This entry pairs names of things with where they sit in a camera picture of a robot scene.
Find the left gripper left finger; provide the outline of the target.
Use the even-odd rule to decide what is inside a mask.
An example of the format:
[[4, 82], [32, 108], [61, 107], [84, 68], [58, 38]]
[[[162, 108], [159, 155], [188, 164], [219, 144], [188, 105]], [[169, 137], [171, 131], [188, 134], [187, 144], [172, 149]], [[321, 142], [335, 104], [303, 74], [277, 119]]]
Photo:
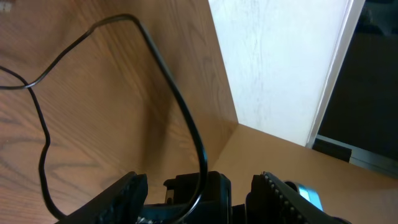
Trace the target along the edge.
[[147, 176], [129, 172], [94, 199], [57, 223], [136, 223], [147, 194]]

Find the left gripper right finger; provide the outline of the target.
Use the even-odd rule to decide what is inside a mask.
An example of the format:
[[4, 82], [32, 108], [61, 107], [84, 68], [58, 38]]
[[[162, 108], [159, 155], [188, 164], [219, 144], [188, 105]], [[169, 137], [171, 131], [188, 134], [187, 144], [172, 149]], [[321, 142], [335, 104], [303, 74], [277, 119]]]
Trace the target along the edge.
[[256, 224], [351, 224], [321, 211], [270, 172], [253, 176], [246, 218]]

